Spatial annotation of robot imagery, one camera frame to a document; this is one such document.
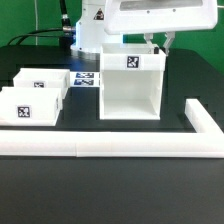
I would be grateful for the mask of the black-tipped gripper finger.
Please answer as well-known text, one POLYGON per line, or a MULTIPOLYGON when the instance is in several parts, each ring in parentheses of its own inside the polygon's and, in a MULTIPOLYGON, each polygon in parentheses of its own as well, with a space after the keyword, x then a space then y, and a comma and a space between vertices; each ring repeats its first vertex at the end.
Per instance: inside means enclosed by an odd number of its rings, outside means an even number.
POLYGON ((159 47, 152 43, 153 35, 150 33, 147 33, 144 35, 144 39, 146 41, 147 47, 149 48, 149 53, 150 54, 158 54, 159 47))

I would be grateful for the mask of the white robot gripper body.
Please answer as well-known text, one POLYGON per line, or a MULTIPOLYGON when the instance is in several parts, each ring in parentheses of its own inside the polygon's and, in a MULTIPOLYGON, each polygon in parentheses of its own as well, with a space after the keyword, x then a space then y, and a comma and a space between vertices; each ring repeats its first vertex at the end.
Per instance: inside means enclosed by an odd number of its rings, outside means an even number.
POLYGON ((217 0, 106 0, 108 34, 143 34, 213 29, 217 0))

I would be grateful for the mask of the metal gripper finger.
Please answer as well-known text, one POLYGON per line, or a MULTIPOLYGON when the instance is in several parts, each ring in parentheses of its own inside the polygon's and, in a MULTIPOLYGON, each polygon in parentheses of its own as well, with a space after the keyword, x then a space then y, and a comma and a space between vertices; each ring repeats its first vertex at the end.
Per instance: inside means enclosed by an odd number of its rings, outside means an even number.
POLYGON ((165 40, 165 43, 163 45, 166 54, 169 54, 169 48, 172 45, 174 39, 175 39, 175 33, 174 32, 167 32, 166 33, 166 40, 165 40))

